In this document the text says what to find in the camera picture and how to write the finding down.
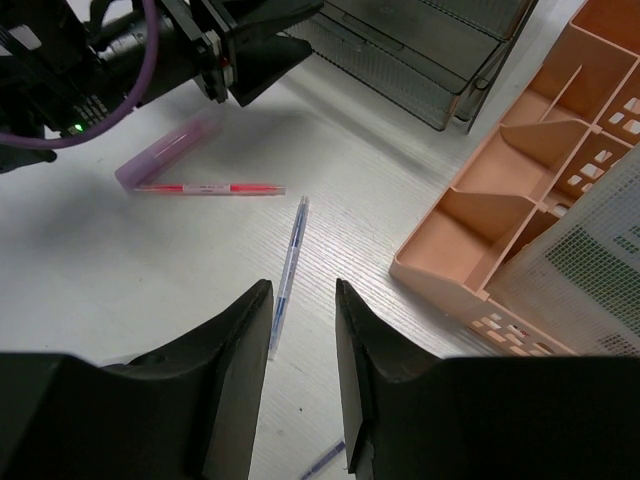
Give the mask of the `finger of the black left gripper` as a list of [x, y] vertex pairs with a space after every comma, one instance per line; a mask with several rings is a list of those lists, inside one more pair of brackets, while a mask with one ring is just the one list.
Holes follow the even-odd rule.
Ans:
[[324, 6], [319, 0], [212, 1], [236, 45], [254, 45], [304, 21]]
[[241, 107], [246, 107], [310, 55], [307, 41], [273, 36], [236, 55], [235, 80], [229, 91]]

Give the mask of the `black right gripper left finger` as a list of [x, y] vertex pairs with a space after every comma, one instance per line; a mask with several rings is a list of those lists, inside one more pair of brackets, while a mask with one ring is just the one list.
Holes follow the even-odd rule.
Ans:
[[245, 479], [270, 337], [273, 287], [127, 363], [1, 357], [5, 479]]

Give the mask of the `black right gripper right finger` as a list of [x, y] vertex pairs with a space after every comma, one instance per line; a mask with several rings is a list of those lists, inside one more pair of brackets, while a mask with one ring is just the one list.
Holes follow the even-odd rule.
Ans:
[[358, 479], [635, 479], [639, 362], [441, 359], [336, 283], [348, 471]]

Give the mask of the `purple highlighter marker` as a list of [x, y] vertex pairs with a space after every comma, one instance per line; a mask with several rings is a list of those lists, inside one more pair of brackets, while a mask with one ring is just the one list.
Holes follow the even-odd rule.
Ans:
[[212, 136], [220, 123], [211, 115], [188, 120], [121, 165], [114, 173], [116, 180], [125, 190], [146, 185], [183, 154]]

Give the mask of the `red clear pen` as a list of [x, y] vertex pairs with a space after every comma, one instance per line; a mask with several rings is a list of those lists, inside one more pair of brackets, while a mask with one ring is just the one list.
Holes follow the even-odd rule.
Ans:
[[156, 184], [141, 185], [133, 189], [138, 193], [181, 196], [281, 196], [286, 194], [284, 186], [256, 183], [223, 183], [212, 185]]

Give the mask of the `clear acrylic drawer cabinet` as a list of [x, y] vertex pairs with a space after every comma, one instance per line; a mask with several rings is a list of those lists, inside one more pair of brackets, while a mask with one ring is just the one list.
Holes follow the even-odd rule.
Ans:
[[333, 0], [287, 29], [326, 61], [443, 131], [472, 126], [533, 1]]

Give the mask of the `mesh document pouch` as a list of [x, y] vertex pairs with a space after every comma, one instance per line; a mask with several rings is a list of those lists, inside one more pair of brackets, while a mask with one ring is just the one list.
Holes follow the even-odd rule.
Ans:
[[639, 150], [502, 266], [491, 297], [580, 355], [639, 354]]

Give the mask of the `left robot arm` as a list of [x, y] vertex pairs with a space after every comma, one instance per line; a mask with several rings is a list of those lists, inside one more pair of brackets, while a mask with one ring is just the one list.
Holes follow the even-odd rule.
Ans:
[[312, 52], [286, 30], [319, 1], [135, 1], [109, 18], [93, 1], [1, 5], [1, 170], [55, 161], [187, 82], [242, 106]]

